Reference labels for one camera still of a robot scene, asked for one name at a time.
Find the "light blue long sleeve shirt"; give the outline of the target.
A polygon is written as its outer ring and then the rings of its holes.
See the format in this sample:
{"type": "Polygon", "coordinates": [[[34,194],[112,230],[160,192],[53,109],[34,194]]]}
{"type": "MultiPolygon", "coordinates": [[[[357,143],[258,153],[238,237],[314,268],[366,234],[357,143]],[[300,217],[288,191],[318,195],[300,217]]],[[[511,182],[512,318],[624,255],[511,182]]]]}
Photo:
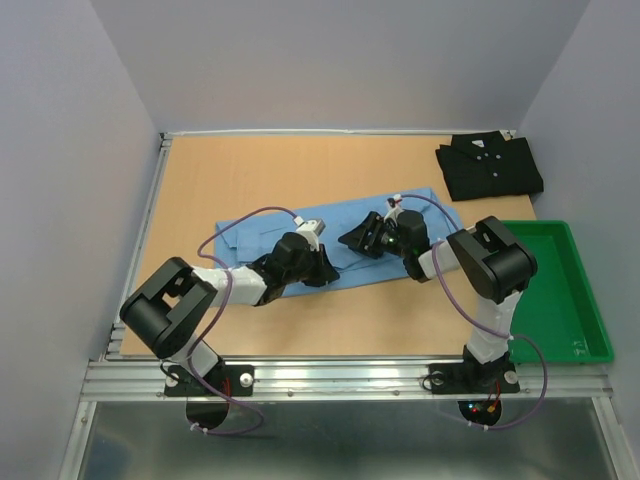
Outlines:
{"type": "MultiPolygon", "coordinates": [[[[441,203],[432,189],[419,188],[409,193],[411,197],[404,200],[402,205],[423,215],[432,243],[446,239],[463,225],[458,212],[452,206],[441,203]]],[[[340,278],[320,288],[295,283],[285,289],[284,295],[309,295],[405,278],[407,273],[400,258],[390,254],[379,259],[366,258],[338,242],[339,236],[355,228],[369,212],[385,214],[387,197],[383,194],[300,209],[298,213],[302,218],[324,221],[325,230],[320,241],[325,245],[329,261],[340,278]]],[[[256,215],[217,237],[213,252],[229,266],[247,264],[271,252],[276,241],[293,229],[293,220],[285,213],[256,215]]]]}

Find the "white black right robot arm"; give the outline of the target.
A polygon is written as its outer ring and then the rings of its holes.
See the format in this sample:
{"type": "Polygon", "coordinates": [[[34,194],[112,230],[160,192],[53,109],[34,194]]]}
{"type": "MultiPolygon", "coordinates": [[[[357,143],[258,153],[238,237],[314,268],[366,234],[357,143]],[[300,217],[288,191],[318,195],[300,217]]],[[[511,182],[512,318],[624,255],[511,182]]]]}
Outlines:
{"type": "Polygon", "coordinates": [[[511,324],[516,307],[538,271],[534,254],[496,217],[432,243],[423,215],[403,210],[388,218],[371,212],[338,241],[369,258],[384,254],[402,259],[410,278],[444,281],[443,274],[462,270],[478,296],[470,316],[454,308],[473,329],[457,363],[433,363],[424,387],[434,394],[482,394],[504,388],[519,390],[510,358],[511,324]]]}

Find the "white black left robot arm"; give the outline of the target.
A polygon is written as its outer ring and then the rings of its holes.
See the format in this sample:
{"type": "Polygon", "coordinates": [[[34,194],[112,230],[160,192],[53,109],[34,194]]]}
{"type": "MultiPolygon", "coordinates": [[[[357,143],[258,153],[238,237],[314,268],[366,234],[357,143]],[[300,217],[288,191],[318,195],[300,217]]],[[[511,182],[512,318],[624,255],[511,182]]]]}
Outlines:
{"type": "Polygon", "coordinates": [[[196,335],[208,310],[263,306],[292,284],[320,288],[339,278],[323,244],[287,232],[271,252],[238,268],[195,268],[169,258],[124,301],[119,317],[156,358],[180,365],[191,386],[210,394],[222,384],[223,360],[196,335]]]}

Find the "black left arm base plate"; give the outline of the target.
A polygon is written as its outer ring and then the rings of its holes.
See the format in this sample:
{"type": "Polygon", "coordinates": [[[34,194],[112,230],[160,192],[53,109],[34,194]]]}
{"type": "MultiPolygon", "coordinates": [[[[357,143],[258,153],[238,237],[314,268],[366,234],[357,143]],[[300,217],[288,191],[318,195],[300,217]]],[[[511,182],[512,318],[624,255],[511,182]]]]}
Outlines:
{"type": "MultiPolygon", "coordinates": [[[[182,366],[177,364],[160,365],[165,375],[164,395],[166,397],[186,398],[213,396],[201,382],[182,366]]],[[[250,397],[253,394],[254,367],[252,365],[228,365],[214,367],[202,378],[216,390],[231,397],[250,397]]]]}

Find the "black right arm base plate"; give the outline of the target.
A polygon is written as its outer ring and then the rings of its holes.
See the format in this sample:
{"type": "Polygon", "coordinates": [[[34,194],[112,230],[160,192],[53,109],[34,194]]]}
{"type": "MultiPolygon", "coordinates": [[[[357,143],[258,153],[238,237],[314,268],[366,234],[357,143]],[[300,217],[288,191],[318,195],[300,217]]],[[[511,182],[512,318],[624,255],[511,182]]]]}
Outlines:
{"type": "Polygon", "coordinates": [[[469,362],[432,363],[425,377],[427,388],[436,395],[515,394],[521,388],[512,362],[498,366],[469,362]]]}

